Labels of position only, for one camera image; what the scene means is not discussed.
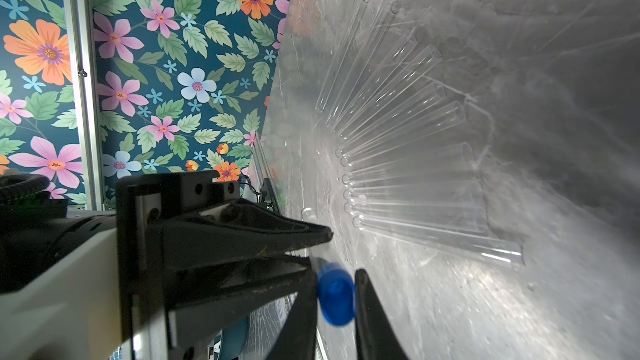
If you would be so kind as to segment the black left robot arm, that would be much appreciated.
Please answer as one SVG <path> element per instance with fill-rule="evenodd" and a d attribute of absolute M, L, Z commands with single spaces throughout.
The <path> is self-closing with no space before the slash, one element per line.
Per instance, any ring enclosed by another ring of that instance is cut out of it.
<path fill-rule="evenodd" d="M 317 277 L 298 250 L 330 228 L 243 199 L 215 171 L 121 179 L 116 210 L 71 215 L 48 180 L 1 178 L 4 359 L 198 359 L 293 295 L 271 359 L 316 354 Z"/>

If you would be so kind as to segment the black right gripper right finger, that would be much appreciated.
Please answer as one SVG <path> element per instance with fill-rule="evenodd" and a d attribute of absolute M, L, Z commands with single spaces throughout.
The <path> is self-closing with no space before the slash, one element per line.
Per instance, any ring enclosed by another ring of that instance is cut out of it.
<path fill-rule="evenodd" d="M 398 341 L 365 269 L 355 273 L 355 342 L 357 359 L 403 359 L 408 356 Z"/>

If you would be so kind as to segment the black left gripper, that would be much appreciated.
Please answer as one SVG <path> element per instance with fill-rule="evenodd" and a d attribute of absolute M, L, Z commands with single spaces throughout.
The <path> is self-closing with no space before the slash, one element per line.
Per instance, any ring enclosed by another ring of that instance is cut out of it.
<path fill-rule="evenodd" d="M 118 181 L 125 358 L 205 358 L 220 330 L 315 281 L 308 258 L 280 254 L 331 241 L 331 228 L 239 196 L 239 184 L 220 183 L 214 171 Z M 230 275 L 206 276 L 196 288 L 205 267 L 225 263 Z"/>

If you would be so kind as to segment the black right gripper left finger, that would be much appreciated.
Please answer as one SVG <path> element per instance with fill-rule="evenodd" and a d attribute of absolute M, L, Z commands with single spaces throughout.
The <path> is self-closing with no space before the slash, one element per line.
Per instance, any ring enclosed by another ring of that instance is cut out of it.
<path fill-rule="evenodd" d="M 307 270 L 298 289 L 293 307 L 278 339 L 267 356 L 272 359 L 314 360 L 317 345 L 318 279 Z"/>

